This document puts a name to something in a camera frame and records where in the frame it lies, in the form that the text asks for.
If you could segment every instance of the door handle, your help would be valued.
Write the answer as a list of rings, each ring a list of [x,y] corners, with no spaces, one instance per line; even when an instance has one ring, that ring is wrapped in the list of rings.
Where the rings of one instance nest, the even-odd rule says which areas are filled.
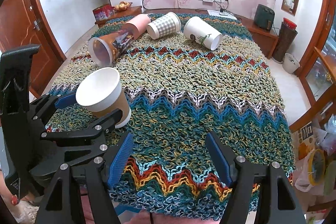
[[[40,28],[40,26],[39,26],[39,24],[37,23],[36,20],[34,20],[34,25],[35,25],[35,27],[33,28],[33,30],[34,29],[36,29],[37,31],[41,30],[41,28]]]

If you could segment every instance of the colorful blanket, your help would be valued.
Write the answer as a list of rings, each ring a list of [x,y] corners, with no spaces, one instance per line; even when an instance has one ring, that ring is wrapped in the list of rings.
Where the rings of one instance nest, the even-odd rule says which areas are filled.
[[[184,26],[192,15],[178,16]],[[253,163],[278,161],[288,177],[294,155],[283,100],[251,34],[239,21],[199,17],[223,34],[215,51],[187,40],[183,33],[155,41],[145,33],[114,64],[132,118],[111,132],[108,142],[115,144],[130,130],[135,144],[110,196],[149,212],[218,220],[231,190],[219,180],[206,149],[209,131]],[[111,20],[94,36],[118,30],[130,18]],[[75,89],[97,69],[84,45],[57,77],[51,93]],[[94,119],[74,105],[56,112],[50,130],[85,127]],[[258,187],[250,210],[256,209]]]

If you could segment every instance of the potted plant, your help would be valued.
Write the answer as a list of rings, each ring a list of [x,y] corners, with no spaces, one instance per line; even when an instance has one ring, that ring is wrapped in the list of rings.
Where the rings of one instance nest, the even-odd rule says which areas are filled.
[[[290,8],[291,8],[291,10],[293,10],[294,9],[294,5],[295,5],[295,0],[292,0],[292,3],[291,3],[291,5],[290,5]]]

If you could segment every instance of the red container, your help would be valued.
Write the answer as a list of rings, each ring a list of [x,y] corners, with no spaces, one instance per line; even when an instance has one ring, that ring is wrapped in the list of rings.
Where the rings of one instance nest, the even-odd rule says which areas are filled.
[[[96,21],[108,19],[113,15],[114,7],[111,4],[105,4],[93,10],[94,18]]]
[[[296,29],[296,27],[297,27],[297,25],[294,23],[294,22],[292,22],[292,21],[290,21],[289,19],[287,19],[287,18],[283,18],[283,23],[288,27],[288,28],[290,28],[290,29],[292,29],[292,30],[295,30]]]

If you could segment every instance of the plastic cup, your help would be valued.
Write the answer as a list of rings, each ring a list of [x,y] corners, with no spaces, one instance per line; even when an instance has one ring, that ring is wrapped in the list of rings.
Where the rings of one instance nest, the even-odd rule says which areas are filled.
[[[92,37],[88,42],[91,58],[99,67],[108,67],[133,43],[129,30],[119,30],[101,37]]]
[[[147,25],[147,32],[152,39],[158,39],[180,30],[181,21],[173,12],[169,12]]]
[[[187,39],[191,39],[212,51],[218,48],[223,39],[223,35],[219,31],[199,17],[192,17],[187,21],[183,34]]]
[[[102,68],[86,77],[76,91],[76,101],[98,118],[117,108],[122,110],[123,116],[115,128],[126,125],[132,115],[121,87],[120,74],[114,68]]]
[[[133,33],[134,39],[138,39],[146,31],[147,24],[150,22],[151,18],[148,15],[140,14],[127,21],[121,29],[129,30]]]

